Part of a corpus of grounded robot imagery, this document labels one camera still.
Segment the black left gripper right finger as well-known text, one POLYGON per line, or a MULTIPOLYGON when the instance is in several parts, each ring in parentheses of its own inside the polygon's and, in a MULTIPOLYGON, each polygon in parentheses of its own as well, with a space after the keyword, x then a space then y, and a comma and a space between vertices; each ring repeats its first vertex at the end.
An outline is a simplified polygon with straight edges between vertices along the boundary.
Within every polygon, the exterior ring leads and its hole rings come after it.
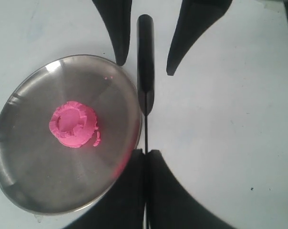
POLYGON ((152 229, 231 229, 178 182, 159 150, 146 155, 146 203, 152 229))

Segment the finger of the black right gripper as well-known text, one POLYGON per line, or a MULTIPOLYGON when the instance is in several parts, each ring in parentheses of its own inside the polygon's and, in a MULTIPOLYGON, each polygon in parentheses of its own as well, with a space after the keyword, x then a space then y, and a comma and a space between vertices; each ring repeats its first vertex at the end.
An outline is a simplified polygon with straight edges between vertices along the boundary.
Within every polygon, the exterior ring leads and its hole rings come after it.
POLYGON ((166 73, 173 76, 184 56, 217 20, 225 15, 232 0, 184 0, 167 58, 166 73))
POLYGON ((132 0, 93 0, 110 36, 115 61, 126 62, 130 47, 132 0))

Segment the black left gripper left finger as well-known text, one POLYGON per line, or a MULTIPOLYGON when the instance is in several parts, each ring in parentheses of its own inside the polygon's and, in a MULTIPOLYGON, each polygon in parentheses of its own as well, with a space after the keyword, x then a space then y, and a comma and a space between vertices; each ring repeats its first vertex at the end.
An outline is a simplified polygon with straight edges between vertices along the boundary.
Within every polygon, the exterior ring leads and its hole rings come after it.
POLYGON ((144 206, 144 153, 136 149, 115 184, 66 228, 142 229, 144 206))

